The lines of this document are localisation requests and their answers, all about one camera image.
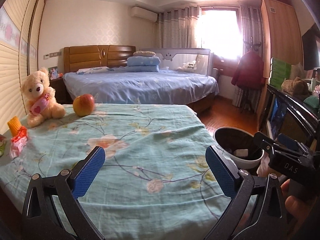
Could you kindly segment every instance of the brown plush toy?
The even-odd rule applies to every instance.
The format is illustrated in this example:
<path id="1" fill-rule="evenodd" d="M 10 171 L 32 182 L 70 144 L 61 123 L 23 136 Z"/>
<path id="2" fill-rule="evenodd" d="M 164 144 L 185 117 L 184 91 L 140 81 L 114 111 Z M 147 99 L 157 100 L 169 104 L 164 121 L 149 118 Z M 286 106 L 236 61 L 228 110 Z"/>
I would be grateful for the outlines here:
<path id="1" fill-rule="evenodd" d="M 64 107 L 54 97 L 55 90 L 50 87 L 48 70 L 45 68 L 29 75 L 21 86 L 21 92 L 28 99 L 26 108 L 30 127 L 36 127 L 46 119 L 62 118 L 66 114 Z"/>
<path id="2" fill-rule="evenodd" d="M 281 89 L 302 101 L 310 96 L 307 83 L 299 77 L 294 80 L 285 80 L 281 85 Z"/>

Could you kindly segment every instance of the patterned curtain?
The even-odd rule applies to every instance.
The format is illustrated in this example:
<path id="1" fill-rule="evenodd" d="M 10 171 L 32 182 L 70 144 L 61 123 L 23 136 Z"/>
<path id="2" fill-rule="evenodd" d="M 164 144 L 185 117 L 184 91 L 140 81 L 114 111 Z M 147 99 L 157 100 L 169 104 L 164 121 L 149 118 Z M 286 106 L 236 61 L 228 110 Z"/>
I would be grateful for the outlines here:
<path id="1" fill-rule="evenodd" d="M 197 23 L 201 15 L 200 6 L 186 7 L 159 14 L 159 48 L 198 48 Z"/>
<path id="2" fill-rule="evenodd" d="M 262 17 L 259 8 L 247 7 L 240 5 L 240 17 L 242 26 L 242 36 L 247 42 L 250 42 L 251 37 L 253 37 L 253 43 L 261 42 L 261 47 L 257 51 L 258 55 L 264 59 L 264 49 L 263 49 L 263 27 L 262 27 Z M 246 45 L 243 45 L 243 54 L 246 54 L 249 49 Z M 235 93 L 233 95 L 232 104 L 234 106 L 240 107 L 242 96 L 244 95 L 243 90 L 236 86 Z M 254 112 L 257 111 L 261 91 L 250 90 L 249 100 L 251 100 Z"/>

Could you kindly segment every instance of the wardrobe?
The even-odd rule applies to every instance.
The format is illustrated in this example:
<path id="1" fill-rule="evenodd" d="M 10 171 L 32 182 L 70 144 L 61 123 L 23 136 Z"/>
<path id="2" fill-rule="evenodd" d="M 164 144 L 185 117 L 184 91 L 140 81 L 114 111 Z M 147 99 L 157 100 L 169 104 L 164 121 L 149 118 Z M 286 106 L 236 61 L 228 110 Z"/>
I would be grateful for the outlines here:
<path id="1" fill-rule="evenodd" d="M 0 134 L 26 115 L 20 87 L 38 69 L 39 28 L 45 0 L 6 0 L 0 8 Z"/>
<path id="2" fill-rule="evenodd" d="M 257 109 L 258 128 L 266 108 L 268 78 L 271 58 L 283 60 L 291 65 L 303 65 L 303 47 L 298 19 L 294 8 L 279 0 L 262 0 L 261 14 L 264 31 L 265 86 L 262 89 Z"/>

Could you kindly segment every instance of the air conditioner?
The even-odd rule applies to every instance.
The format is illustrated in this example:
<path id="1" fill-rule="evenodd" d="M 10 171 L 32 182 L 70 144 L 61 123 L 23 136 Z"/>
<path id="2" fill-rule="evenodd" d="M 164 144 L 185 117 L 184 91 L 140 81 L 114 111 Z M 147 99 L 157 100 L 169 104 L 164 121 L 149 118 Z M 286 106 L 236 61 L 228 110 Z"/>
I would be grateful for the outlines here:
<path id="1" fill-rule="evenodd" d="M 131 8 L 131 16 L 143 18 L 143 19 L 149 20 L 151 22 L 155 22 L 158 17 L 158 15 L 156 13 L 150 12 L 148 10 L 145 10 L 145 9 L 142 9 L 139 7 Z"/>

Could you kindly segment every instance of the bed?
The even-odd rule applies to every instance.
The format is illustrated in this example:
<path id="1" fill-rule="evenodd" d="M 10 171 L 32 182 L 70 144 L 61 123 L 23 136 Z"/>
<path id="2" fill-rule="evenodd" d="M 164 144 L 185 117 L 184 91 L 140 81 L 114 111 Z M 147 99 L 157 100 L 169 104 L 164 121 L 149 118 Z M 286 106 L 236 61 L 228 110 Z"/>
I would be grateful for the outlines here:
<path id="1" fill-rule="evenodd" d="M 19 157 L 11 160 L 7 145 L 0 158 L 0 185 L 20 212 L 34 173 L 55 176 L 99 145 L 106 161 L 79 201 L 106 239 L 204 238 L 230 198 L 204 158 L 217 143 L 189 107 L 97 104 L 83 118 L 65 108 L 64 118 L 28 129 Z"/>
<path id="2" fill-rule="evenodd" d="M 117 71 L 78 75 L 82 68 L 126 66 L 127 58 L 135 52 L 132 46 L 91 45 L 64 48 L 64 82 L 72 99 L 82 94 L 92 94 L 97 103 L 114 104 L 177 104 L 188 105 L 197 113 L 212 105 L 219 92 L 215 78 L 210 75 L 178 72 L 161 68 L 154 72 Z M 207 65 L 210 52 L 206 49 L 156 50 L 161 64 L 170 63 L 173 57 L 185 54 L 206 56 Z"/>

